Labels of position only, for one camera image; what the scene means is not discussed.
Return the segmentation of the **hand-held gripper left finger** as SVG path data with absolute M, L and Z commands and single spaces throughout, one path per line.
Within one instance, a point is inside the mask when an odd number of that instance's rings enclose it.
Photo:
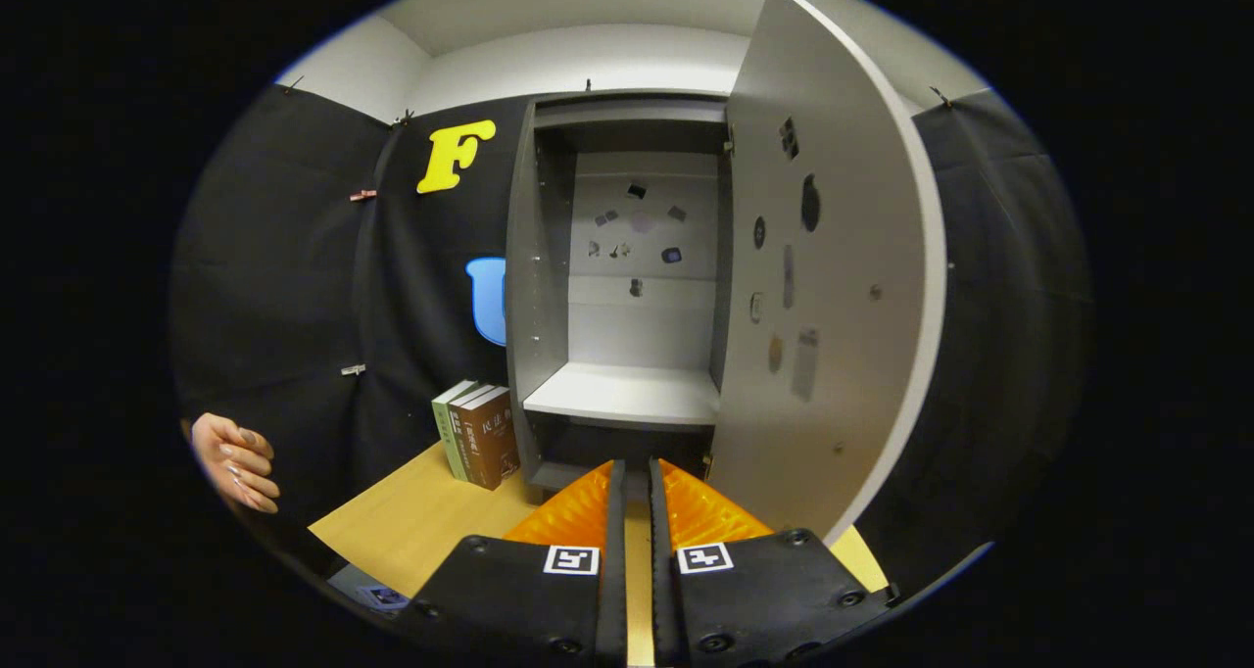
M 624 472 L 601 462 L 509 533 L 458 540 L 398 633 L 446 667 L 626 665 Z

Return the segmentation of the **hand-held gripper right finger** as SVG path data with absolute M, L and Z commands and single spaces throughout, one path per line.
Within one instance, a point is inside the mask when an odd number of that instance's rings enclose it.
M 652 623 L 660 667 L 810 667 L 897 607 L 859 536 L 774 531 L 690 472 L 650 459 Z

